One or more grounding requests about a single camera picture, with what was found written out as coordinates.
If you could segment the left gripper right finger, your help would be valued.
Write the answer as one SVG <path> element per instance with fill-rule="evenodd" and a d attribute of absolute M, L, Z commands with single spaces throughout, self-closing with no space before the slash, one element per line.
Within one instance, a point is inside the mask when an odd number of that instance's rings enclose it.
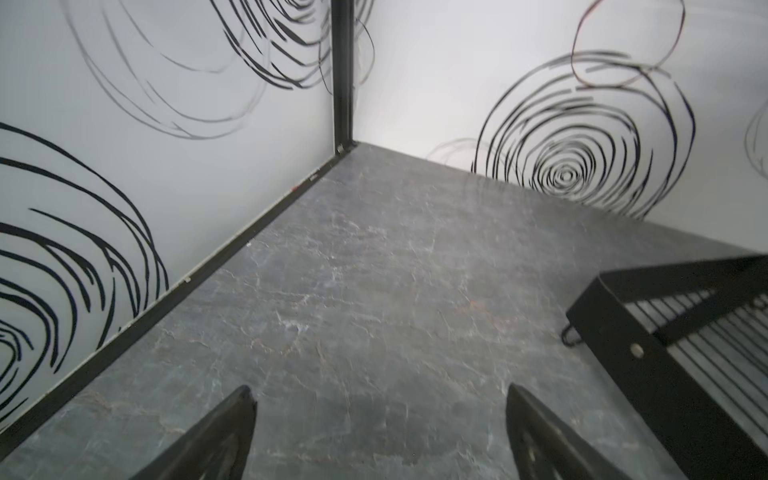
<path fill-rule="evenodd" d="M 508 387 L 506 432 L 521 479 L 626 479 L 526 388 Z"/>

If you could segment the black wire dish rack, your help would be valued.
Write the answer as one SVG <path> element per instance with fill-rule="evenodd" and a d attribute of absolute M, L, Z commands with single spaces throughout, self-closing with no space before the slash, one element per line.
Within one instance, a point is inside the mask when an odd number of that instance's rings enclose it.
<path fill-rule="evenodd" d="M 766 477 L 765 256 L 602 272 L 567 319 L 686 477 Z"/>

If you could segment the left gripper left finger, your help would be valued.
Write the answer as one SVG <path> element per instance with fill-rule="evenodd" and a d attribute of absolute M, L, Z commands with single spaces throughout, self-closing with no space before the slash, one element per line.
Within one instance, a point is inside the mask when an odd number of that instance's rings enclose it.
<path fill-rule="evenodd" d="M 205 417 L 133 475 L 135 479 L 240 479 L 257 420 L 251 389 L 236 388 Z"/>

